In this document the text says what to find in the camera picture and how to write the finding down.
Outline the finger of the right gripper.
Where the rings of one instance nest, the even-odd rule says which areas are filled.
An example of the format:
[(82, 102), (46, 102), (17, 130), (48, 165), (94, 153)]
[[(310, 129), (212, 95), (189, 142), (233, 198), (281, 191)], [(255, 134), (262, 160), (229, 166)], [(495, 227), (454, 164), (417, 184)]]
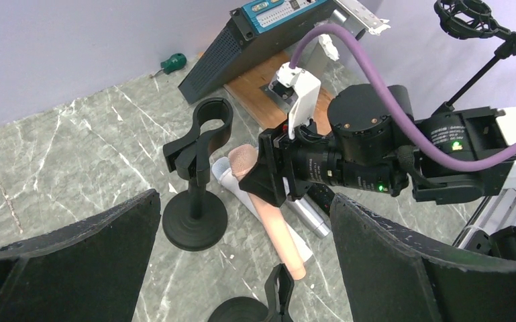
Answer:
[(274, 147), (274, 133), (260, 133), (257, 139), (248, 139), (242, 145), (251, 145), (258, 153), (255, 165), (249, 174), (242, 180), (242, 190), (252, 193), (267, 203), (280, 207), (287, 199), (282, 166), (281, 154)]

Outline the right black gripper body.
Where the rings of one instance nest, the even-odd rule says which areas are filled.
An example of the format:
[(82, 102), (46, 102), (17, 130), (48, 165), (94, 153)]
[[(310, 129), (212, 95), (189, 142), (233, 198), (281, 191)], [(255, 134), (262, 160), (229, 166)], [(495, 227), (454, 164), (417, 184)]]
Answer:
[(341, 183), (338, 178), (342, 173), (339, 169), (340, 155), (331, 142), (331, 136), (318, 133), (317, 124), (311, 122), (309, 125), (302, 125), (297, 130), (296, 138), (291, 140), (287, 125), (284, 122), (276, 128), (262, 132), (276, 135), (274, 147), (281, 154), (278, 164), (282, 166), (286, 201), (307, 197), (312, 183), (325, 184), (330, 189)]

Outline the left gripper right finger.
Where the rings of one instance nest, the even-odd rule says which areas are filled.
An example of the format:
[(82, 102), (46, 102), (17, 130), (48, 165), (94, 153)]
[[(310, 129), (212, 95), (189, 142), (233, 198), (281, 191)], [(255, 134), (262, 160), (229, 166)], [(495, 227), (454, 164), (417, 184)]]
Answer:
[(330, 219), (355, 321), (516, 321), (516, 261), (444, 244), (343, 194)]

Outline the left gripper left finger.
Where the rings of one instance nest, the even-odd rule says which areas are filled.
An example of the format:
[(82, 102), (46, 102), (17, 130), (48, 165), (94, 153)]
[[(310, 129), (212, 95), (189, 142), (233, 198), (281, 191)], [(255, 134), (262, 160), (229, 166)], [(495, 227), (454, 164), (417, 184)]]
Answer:
[(0, 321), (131, 321), (160, 210), (150, 189), (0, 247)]

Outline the silver grey microphone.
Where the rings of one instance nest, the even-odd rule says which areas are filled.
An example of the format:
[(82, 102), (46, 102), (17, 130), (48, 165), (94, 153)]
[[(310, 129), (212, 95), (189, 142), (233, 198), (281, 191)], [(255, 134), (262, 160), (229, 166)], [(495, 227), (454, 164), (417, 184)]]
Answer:
[(313, 208), (307, 199), (302, 198), (296, 201), (286, 201), (286, 204), (300, 219), (301, 223), (317, 237), (325, 238), (331, 233), (331, 228), (325, 222), (324, 217)]

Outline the shock mount tripod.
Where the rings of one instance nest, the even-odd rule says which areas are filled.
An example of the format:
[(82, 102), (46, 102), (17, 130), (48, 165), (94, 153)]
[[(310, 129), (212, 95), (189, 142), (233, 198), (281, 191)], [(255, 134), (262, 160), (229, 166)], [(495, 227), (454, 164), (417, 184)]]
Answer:
[(454, 110), (455, 103), (464, 96), (498, 62), (516, 56), (516, 30), (505, 27), (493, 16), (493, 10), (485, 1), (436, 1), (433, 4), (442, 31), (459, 42), (498, 40), (499, 45), (492, 57), (469, 78), (434, 115)]

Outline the pink microphone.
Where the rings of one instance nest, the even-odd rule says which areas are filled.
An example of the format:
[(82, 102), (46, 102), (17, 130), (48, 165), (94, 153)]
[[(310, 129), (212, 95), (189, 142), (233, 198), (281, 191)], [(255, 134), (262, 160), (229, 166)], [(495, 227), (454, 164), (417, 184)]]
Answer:
[[(242, 181), (256, 164), (258, 152), (253, 146), (244, 144), (230, 151), (228, 158), (233, 175), (238, 181)], [(248, 196), (279, 258), (287, 267), (290, 275), (295, 280), (304, 278), (306, 276), (304, 261), (298, 252), (280, 209), (252, 193), (249, 193)]]

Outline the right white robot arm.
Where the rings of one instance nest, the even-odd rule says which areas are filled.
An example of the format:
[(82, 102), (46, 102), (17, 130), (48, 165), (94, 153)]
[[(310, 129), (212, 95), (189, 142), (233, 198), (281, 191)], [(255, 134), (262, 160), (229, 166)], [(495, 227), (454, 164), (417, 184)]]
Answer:
[(352, 85), (327, 108), (330, 131), (313, 118), (319, 94), (303, 85), (271, 84), (291, 108), (264, 130), (240, 188), (276, 207), (314, 186), (341, 186), (418, 202), (467, 203), (516, 189), (516, 107), (438, 109), (416, 121), (407, 89)]

